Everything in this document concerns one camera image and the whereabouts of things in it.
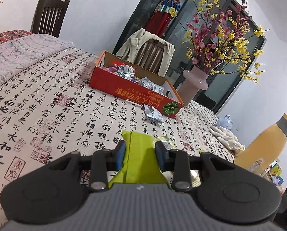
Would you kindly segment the lime green snack packet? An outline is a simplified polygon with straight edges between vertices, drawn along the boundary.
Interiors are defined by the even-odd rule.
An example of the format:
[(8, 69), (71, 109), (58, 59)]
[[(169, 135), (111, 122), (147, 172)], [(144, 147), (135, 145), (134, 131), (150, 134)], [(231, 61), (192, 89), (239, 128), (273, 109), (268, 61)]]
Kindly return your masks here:
[(155, 155), (155, 138), (138, 132), (122, 131), (126, 151), (122, 168), (109, 181), (113, 184), (166, 184)]

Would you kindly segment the white work gloves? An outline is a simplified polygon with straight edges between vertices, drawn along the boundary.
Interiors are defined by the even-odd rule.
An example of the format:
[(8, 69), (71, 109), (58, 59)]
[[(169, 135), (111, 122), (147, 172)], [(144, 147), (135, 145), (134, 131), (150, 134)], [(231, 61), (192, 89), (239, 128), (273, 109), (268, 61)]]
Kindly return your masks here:
[(226, 149), (232, 151), (236, 157), (245, 150), (245, 146), (240, 144), (238, 138), (230, 130), (221, 126), (211, 126), (210, 132)]

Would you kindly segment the silver white snack packet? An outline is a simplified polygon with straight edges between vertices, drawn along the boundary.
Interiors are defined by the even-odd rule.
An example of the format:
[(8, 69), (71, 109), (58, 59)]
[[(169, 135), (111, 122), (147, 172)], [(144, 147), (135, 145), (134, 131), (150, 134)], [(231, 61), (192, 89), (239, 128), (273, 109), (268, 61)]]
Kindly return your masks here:
[(155, 107), (144, 104), (142, 105), (141, 109), (143, 110), (145, 118), (149, 120), (150, 122), (153, 122), (156, 124), (165, 123), (163, 115)]

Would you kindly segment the blue white plastic bag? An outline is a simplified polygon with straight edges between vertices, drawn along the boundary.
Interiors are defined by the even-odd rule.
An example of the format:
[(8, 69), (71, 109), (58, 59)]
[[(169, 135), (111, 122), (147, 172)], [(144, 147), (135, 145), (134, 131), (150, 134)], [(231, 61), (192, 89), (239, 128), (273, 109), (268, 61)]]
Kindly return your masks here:
[(230, 115), (224, 116), (224, 118), (219, 118), (218, 121), (216, 122), (217, 127), (223, 127), (226, 128), (227, 130), (231, 131), (232, 129), (232, 123), (231, 123), (231, 118)]

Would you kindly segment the yellow bottle with grey cap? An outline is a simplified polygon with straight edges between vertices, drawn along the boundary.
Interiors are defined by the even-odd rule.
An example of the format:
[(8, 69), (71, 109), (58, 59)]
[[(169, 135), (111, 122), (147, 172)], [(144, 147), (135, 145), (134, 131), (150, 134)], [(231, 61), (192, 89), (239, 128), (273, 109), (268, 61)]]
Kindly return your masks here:
[(255, 140), (234, 159), (234, 164), (254, 174), (262, 175), (282, 153), (287, 143), (287, 114), (261, 132)]

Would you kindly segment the calligraphy print tablecloth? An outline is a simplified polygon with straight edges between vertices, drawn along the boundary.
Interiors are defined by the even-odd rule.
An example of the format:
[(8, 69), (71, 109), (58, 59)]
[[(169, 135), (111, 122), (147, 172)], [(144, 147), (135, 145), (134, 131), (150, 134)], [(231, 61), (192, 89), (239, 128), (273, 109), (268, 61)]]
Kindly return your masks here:
[[(137, 104), (90, 88), (97, 58), (76, 48), (52, 55), (0, 87), (0, 194), (18, 177), (72, 151), (112, 149), (122, 132), (167, 136), (192, 155), (234, 156), (210, 133), (216, 115), (192, 102), (157, 124)], [(6, 222), (0, 204), (0, 227)]]

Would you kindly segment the pink glass vase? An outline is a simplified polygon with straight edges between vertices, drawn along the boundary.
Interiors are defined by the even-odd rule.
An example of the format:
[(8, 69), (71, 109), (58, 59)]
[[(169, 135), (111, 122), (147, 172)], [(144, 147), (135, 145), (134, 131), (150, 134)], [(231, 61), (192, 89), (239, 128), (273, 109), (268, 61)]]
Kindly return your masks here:
[(184, 70), (182, 75), (185, 80), (177, 90), (177, 93), (183, 101), (184, 106), (187, 106), (199, 90), (205, 91), (208, 89), (208, 84), (206, 82), (208, 75), (195, 65), (192, 70)]

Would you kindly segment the orange cardboard snack box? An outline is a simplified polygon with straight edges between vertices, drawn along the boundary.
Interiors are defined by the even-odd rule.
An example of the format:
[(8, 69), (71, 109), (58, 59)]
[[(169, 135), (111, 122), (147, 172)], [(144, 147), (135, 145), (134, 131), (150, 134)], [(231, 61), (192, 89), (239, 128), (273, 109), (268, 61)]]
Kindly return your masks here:
[[(122, 63), (133, 67), (137, 78), (148, 78), (154, 84), (163, 87), (163, 92), (157, 93), (134, 81), (122, 78), (106, 70), (106, 68), (113, 67), (115, 63)], [(104, 51), (96, 61), (88, 85), (121, 99), (140, 105), (146, 104), (152, 106), (170, 118), (175, 117), (184, 106), (182, 99), (167, 79), (125, 61), (108, 51)]]

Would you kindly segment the wooden chair with jacket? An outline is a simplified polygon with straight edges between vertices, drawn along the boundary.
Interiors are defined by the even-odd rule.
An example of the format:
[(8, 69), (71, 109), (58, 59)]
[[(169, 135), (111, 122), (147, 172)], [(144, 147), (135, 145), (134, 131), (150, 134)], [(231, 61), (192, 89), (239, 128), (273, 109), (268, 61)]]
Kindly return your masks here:
[(134, 63), (138, 66), (158, 74), (165, 45), (158, 40), (148, 40), (140, 49), (136, 55)]

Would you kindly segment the beige jacket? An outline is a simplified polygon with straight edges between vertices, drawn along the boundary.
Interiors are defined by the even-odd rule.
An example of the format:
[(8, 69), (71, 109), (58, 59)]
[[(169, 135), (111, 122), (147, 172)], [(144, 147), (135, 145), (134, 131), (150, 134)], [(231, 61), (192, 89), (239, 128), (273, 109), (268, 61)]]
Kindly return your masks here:
[(175, 46), (145, 29), (133, 33), (116, 56), (164, 77), (170, 67)]

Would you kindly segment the yellow and red flower branches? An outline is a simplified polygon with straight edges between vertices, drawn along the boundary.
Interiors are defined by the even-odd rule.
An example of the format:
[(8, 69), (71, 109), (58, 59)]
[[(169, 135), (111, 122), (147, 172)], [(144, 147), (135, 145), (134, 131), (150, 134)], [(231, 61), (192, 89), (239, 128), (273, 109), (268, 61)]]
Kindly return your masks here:
[(255, 63), (254, 71), (248, 67), (264, 51), (250, 51), (248, 44), (253, 37), (263, 37), (266, 30), (251, 30), (247, 0), (234, 9), (221, 8), (221, 1), (191, 0), (195, 12), (190, 22), (181, 24), (185, 32), (182, 43), (188, 44), (185, 55), (207, 75), (227, 74), (221, 65), (230, 64), (237, 66), (235, 73), (240, 78), (257, 83), (262, 64)]

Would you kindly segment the dark framed glass door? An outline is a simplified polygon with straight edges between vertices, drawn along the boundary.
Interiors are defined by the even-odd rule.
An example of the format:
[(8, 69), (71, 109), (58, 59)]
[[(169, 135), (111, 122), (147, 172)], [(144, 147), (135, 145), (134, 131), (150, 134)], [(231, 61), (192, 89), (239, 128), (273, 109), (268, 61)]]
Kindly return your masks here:
[(142, 0), (114, 53), (173, 80), (181, 99), (218, 111), (242, 80), (263, 72), (265, 29), (249, 1)]

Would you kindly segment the grey patterned folded cloth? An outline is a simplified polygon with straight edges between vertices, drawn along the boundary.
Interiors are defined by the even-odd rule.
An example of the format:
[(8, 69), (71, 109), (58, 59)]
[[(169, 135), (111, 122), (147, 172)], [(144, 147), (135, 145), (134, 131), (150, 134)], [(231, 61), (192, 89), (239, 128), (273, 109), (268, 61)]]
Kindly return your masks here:
[(30, 66), (73, 47), (49, 34), (30, 34), (0, 44), (0, 87)]

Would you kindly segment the red hanging tassel decoration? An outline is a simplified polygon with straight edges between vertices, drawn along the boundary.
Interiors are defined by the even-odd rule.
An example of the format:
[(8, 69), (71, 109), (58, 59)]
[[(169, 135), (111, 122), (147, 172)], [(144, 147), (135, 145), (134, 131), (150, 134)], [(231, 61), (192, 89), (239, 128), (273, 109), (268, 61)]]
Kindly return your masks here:
[(152, 34), (156, 34), (158, 37), (163, 37), (173, 18), (171, 11), (177, 14), (180, 8), (180, 0), (161, 0), (144, 29)]

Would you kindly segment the dark wooden chair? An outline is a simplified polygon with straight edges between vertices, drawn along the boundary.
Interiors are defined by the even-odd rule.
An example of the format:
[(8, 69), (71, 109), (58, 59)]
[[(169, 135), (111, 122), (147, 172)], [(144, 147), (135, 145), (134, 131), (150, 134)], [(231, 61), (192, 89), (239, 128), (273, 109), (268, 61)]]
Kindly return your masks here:
[(69, 3), (69, 0), (38, 0), (31, 33), (44, 33), (58, 38)]

